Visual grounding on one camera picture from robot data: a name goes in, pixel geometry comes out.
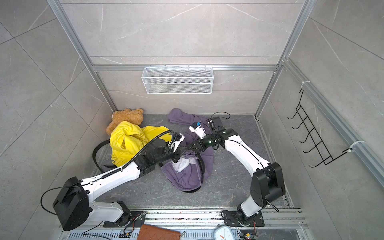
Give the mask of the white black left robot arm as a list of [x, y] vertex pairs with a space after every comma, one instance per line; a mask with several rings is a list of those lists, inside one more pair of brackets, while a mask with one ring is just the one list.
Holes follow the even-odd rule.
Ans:
[[97, 202], [108, 191], [153, 171], [166, 160], [179, 160], [184, 135], [165, 131], [146, 144], [130, 162], [100, 175], [79, 180], [68, 179], [53, 202], [54, 211], [64, 231], [72, 231], [86, 222], [109, 222], [120, 227], [131, 220], [131, 212], [122, 201]]

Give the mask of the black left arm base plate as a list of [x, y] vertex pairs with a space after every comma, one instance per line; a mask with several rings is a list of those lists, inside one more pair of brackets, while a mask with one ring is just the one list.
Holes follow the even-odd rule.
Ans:
[[104, 228], [125, 228], [132, 227], [140, 228], [146, 219], [146, 211], [130, 212], [129, 214], [123, 214], [116, 222], [107, 222], [103, 224]]

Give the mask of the yellow trousers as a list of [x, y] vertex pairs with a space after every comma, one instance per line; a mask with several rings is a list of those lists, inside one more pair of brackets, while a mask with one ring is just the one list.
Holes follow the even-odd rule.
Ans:
[[123, 121], [111, 133], [112, 163], [121, 167], [128, 163], [153, 138], [166, 132], [166, 127], [138, 125]]

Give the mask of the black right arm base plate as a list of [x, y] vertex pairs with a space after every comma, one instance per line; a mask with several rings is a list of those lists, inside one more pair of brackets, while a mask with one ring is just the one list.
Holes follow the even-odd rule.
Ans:
[[261, 212], [252, 215], [251, 217], [247, 217], [241, 212], [238, 211], [221, 211], [221, 216], [224, 220], [224, 224], [229, 227], [264, 227], [265, 222]]

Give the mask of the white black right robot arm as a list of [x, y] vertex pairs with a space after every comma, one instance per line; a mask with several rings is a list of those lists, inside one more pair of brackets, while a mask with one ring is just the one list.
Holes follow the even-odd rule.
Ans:
[[236, 131], [222, 124], [220, 117], [194, 122], [189, 130], [199, 137], [188, 144], [188, 150], [195, 152], [202, 171], [205, 171], [205, 166], [201, 152], [221, 146], [235, 156], [252, 177], [250, 196], [238, 205], [237, 211], [222, 211], [225, 225], [236, 227], [255, 224], [263, 227], [262, 210], [270, 206], [278, 212], [279, 209], [272, 202], [286, 194], [282, 167], [256, 154]]

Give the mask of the purple jacket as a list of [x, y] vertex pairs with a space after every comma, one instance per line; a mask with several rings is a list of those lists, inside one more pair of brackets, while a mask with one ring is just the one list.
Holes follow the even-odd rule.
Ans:
[[[206, 134], [210, 135], [212, 133], [207, 125], [207, 118], [187, 114], [180, 109], [172, 109], [168, 114], [168, 119], [171, 123], [187, 125], [188, 127], [195, 122], [200, 122], [203, 124], [203, 129]], [[201, 152], [200, 155], [202, 163], [204, 164], [204, 171], [202, 171], [199, 158], [195, 152], [192, 151], [184, 152], [177, 163], [169, 161], [161, 166], [161, 170], [176, 189], [187, 193], [196, 192], [213, 172], [214, 149], [209, 147], [204, 152]]]

